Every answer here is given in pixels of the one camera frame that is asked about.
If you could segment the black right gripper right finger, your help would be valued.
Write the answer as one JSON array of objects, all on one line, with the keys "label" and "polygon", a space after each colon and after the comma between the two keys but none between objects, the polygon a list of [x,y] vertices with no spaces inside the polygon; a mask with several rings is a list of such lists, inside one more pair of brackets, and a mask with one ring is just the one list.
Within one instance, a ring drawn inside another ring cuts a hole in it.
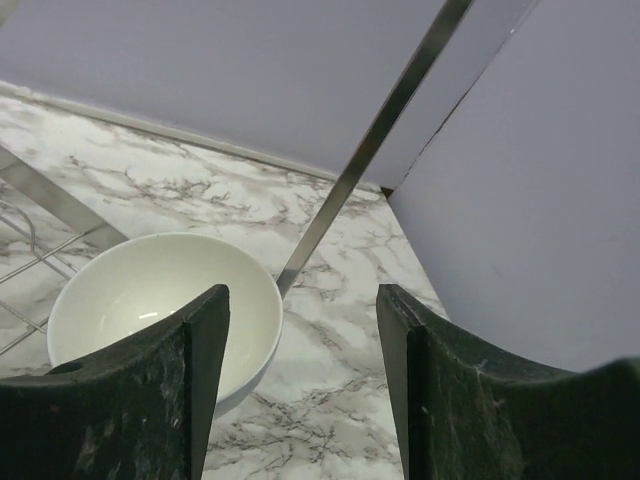
[{"label": "black right gripper right finger", "polygon": [[376,317],[408,479],[635,479],[639,362],[583,373],[507,352],[394,284]]}]

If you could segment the white bowl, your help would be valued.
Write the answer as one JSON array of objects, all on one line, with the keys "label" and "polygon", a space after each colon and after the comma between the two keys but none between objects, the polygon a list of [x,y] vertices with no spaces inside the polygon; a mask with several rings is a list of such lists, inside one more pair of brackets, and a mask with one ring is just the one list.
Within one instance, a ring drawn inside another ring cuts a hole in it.
[{"label": "white bowl", "polygon": [[52,366],[76,360],[177,312],[208,288],[227,286],[230,324],[216,417],[260,383],[278,348],[283,304],[271,274],[242,249],[175,232],[128,240],[101,253],[63,287],[47,323]]}]

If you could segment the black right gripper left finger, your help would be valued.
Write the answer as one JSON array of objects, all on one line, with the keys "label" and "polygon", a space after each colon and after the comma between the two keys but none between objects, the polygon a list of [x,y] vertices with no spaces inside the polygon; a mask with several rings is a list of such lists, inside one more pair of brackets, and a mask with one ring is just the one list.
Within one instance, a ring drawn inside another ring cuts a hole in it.
[{"label": "black right gripper left finger", "polygon": [[94,353],[2,379],[2,478],[201,478],[229,324],[215,285]]}]

